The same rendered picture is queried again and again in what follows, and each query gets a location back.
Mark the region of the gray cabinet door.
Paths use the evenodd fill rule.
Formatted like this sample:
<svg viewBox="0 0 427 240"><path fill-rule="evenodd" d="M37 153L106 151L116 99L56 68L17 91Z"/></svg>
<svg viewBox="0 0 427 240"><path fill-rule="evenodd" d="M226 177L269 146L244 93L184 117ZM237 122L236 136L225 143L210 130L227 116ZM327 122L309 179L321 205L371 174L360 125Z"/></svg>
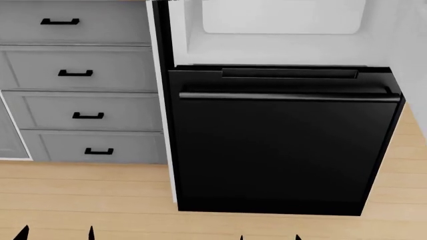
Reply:
<svg viewBox="0 0 427 240"><path fill-rule="evenodd" d="M0 95L0 160L31 159Z"/></svg>

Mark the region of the white fridge interior compartment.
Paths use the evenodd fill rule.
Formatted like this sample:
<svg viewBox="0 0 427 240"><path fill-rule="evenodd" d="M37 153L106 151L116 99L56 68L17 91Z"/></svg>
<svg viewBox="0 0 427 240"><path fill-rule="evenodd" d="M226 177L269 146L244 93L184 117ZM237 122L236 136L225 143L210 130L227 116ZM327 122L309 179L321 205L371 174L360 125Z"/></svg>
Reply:
<svg viewBox="0 0 427 240"><path fill-rule="evenodd" d="M169 2L176 65L386 65L399 0L366 0L353 34L207 33L201 2Z"/></svg>

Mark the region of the black fridge door edge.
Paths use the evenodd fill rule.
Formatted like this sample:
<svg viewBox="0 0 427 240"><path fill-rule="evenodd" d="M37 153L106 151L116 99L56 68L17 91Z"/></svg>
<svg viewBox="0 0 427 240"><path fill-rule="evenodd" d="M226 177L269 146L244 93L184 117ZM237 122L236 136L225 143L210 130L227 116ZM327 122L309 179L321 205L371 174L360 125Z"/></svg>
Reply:
<svg viewBox="0 0 427 240"><path fill-rule="evenodd" d="M169 1L152 1L157 48L161 68L168 71L175 67L169 16Z"/></svg>

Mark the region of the white fridge crisper bin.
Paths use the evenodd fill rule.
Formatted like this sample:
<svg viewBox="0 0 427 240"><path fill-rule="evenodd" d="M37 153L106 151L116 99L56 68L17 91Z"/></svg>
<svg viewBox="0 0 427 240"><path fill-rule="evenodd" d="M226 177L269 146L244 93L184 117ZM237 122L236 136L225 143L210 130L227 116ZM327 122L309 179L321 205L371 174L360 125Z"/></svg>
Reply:
<svg viewBox="0 0 427 240"><path fill-rule="evenodd" d="M207 33L343 35L360 28L366 0L203 0Z"/></svg>

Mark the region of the gray cabinet drawer front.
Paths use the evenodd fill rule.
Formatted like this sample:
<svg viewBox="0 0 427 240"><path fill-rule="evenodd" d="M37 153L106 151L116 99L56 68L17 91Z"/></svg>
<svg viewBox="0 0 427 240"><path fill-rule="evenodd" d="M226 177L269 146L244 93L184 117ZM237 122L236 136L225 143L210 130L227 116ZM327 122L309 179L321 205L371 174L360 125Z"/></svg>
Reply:
<svg viewBox="0 0 427 240"><path fill-rule="evenodd" d="M22 130L32 160L45 162L166 164L160 132ZM112 155L85 155L114 148Z"/></svg>
<svg viewBox="0 0 427 240"><path fill-rule="evenodd" d="M90 77L59 77L92 70ZM2 45L0 89L156 92L151 47Z"/></svg>
<svg viewBox="0 0 427 240"><path fill-rule="evenodd" d="M4 91L3 96L20 129L162 130L155 93ZM104 118L72 119L75 112Z"/></svg>
<svg viewBox="0 0 427 240"><path fill-rule="evenodd" d="M41 25L44 18L78 25ZM3 43L148 44L143 1L0 1Z"/></svg>

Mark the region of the white cabinet side panel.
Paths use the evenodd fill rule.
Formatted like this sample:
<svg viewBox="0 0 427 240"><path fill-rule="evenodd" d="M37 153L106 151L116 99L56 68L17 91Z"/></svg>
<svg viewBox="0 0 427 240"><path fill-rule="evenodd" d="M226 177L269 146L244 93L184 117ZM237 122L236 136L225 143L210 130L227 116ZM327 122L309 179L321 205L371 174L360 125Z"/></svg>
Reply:
<svg viewBox="0 0 427 240"><path fill-rule="evenodd" d="M172 201L174 203L177 203L177 195L175 190L175 179L173 175L173 161L172 161L172 154L171 154L171 145L169 141L169 130L168 130L168 124L167 124L167 113L166 113L166 104L165 104L165 93L163 90L163 79L162 79L162 72L161 72L161 61L160 61L160 46L159 41L157 38L160 36L159 33L156 33L156 31L159 29L155 25L155 3L158 3L158 1L147 1L147 17L149 22L149 31L151 35L151 46L153 51L153 62L155 67L155 77L156 77L156 83L157 83L157 92L159 95L159 106L161 111L161 122L163 127L163 136L165 139L165 150L166 150L166 157L167 157L167 167L168 167L168 173L169 173L169 179L170 179L170 185L171 185L171 194L172 194Z"/></svg>

